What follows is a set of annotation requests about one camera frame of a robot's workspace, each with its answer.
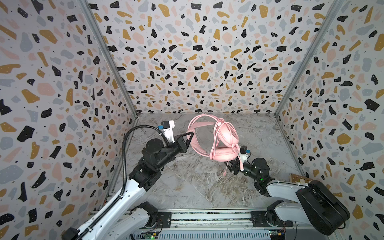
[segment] terrazzo pattern wall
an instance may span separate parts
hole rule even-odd
[[[274,112],[331,0],[90,0],[141,112]]]
[[[346,1],[279,120],[307,177],[348,208],[344,239],[384,239],[384,1]]]
[[[0,238],[61,239],[103,204],[132,116],[75,1],[0,7]]]

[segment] pink cable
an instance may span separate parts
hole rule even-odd
[[[188,124],[188,129],[190,128],[191,125],[193,125],[193,124],[197,121],[197,119],[199,119],[199,118],[201,118],[201,117],[204,117],[204,116],[206,116],[206,117],[210,117],[210,118],[213,118],[213,119],[216,120],[216,123],[215,123],[215,126],[214,126],[214,140],[213,140],[213,145],[212,145],[211,152],[210,152],[210,154],[208,155],[208,154],[204,154],[204,153],[202,153],[202,152],[199,152],[199,151],[198,151],[197,149],[195,149],[193,146],[192,146],[192,148],[193,148],[193,149],[195,150],[195,152],[197,152],[198,154],[200,154],[200,155],[202,155],[202,156],[204,156],[204,157],[209,157],[211,160],[214,160],[214,157],[215,157],[215,155],[216,155],[216,147],[217,147],[217,145],[218,145],[219,142],[220,142],[220,139],[218,138],[218,133],[219,133],[220,128],[221,128],[222,126],[226,125],[226,127],[230,130],[230,132],[232,132],[232,133],[234,133],[234,134],[236,134],[236,135],[237,135],[237,132],[236,132],[236,130],[235,130],[235,127],[232,125],[232,123],[230,123],[230,122],[226,122],[226,121],[224,121],[224,119],[222,119],[222,118],[217,118],[217,117],[215,117],[215,116],[211,116],[211,115],[207,115],[207,114],[202,114],[202,115],[198,115],[198,116],[194,117],[194,118],[190,121],[190,123]],[[240,155],[239,155],[239,153],[240,153],[240,147],[239,147],[238,144],[234,144],[234,143],[233,143],[232,134],[230,135],[230,137],[231,137],[231,139],[230,139],[230,143],[231,143],[232,150],[233,150],[235,153],[237,153],[237,156],[238,156],[238,158],[239,158],[239,160],[240,160]],[[228,166],[228,163],[229,163],[229,161],[221,161],[221,160],[216,160],[216,161],[218,161],[218,162],[227,162],[227,166]],[[244,166],[243,166],[243,163],[242,163],[241,161],[240,161],[240,170],[241,170],[241,171],[244,170]],[[227,173],[227,167],[225,168],[224,176],[226,175],[226,173]]]

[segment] marble floor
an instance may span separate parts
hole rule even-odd
[[[185,133],[190,120],[196,114],[140,114],[137,125],[160,125],[161,121],[174,120],[174,135]],[[273,115],[265,114],[215,114],[231,122],[238,132],[240,146],[247,146],[252,155],[249,162],[263,157],[270,167],[270,175],[288,181],[289,174],[300,174],[283,140]],[[210,150],[213,141],[213,126],[198,128],[197,137],[201,146]],[[130,173],[142,157],[141,150],[152,138],[161,138],[151,129],[138,129],[133,133],[128,148],[127,169]],[[253,180],[239,173],[237,176],[225,171],[225,164],[197,154],[191,147],[168,163],[161,178],[141,197],[134,206],[149,201],[159,209],[181,208],[239,208],[267,207],[276,201],[260,195]],[[122,171],[113,189],[116,192],[122,183]]]

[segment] patterned wallpaper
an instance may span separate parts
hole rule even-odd
[[[307,177],[349,209],[345,239],[384,236],[384,1],[346,1],[279,120]]]
[[[75,1],[0,7],[0,238],[61,239],[103,203],[131,113]]]
[[[332,0],[89,0],[141,112],[274,112]]]

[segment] headset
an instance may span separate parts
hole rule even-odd
[[[202,117],[213,118],[215,122],[196,122],[197,119]],[[207,154],[207,152],[197,142],[195,128],[209,125],[214,125],[214,142],[212,145],[211,152]],[[194,133],[194,137],[192,137],[190,146],[198,154],[204,157],[209,157],[211,160],[215,160],[218,162],[228,162],[230,160],[234,160],[236,157],[240,159],[240,147],[238,145],[239,137],[235,130],[235,127],[230,122],[226,122],[224,119],[215,117],[213,115],[202,114],[194,117],[190,121],[187,132]],[[218,147],[220,141],[224,143],[225,147]],[[240,170],[244,170],[243,162],[241,161]]]

